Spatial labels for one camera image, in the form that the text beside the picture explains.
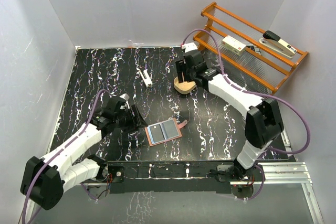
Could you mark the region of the beige oval card tray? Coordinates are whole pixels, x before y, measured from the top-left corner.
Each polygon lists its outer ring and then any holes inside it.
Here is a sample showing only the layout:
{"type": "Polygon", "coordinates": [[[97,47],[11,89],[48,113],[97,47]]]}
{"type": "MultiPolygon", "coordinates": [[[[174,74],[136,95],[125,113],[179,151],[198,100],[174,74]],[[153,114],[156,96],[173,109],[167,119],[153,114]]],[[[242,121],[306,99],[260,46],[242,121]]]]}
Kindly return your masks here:
{"type": "Polygon", "coordinates": [[[185,78],[182,78],[183,82],[179,82],[178,77],[174,78],[173,84],[175,90],[180,94],[189,94],[193,89],[197,87],[194,81],[187,82],[185,78]]]}

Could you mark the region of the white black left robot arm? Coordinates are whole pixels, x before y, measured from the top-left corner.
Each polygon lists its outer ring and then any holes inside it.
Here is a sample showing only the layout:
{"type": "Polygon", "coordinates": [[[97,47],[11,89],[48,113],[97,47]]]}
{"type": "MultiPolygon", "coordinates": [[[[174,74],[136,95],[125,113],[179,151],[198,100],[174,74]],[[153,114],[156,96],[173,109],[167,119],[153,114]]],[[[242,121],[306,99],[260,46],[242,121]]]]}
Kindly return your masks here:
{"type": "Polygon", "coordinates": [[[135,104],[129,104],[124,95],[112,96],[63,144],[41,158],[33,156],[27,161],[20,192],[49,210],[72,187],[88,179],[107,180],[108,163],[103,158],[90,155],[80,163],[76,160],[115,129],[133,133],[144,127],[147,123],[135,104]]]}

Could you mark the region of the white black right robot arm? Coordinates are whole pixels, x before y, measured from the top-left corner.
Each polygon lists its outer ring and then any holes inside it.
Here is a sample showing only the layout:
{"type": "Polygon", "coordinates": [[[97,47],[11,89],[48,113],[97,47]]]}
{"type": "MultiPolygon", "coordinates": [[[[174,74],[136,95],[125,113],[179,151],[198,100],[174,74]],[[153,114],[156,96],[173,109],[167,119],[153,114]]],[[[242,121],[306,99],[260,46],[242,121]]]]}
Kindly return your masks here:
{"type": "Polygon", "coordinates": [[[245,119],[245,144],[226,173],[231,178],[247,180],[253,174],[253,166],[270,143],[284,130],[278,102],[262,99],[220,73],[216,67],[208,67],[201,52],[185,49],[183,59],[175,63],[177,82],[192,83],[223,99],[245,119]]]}

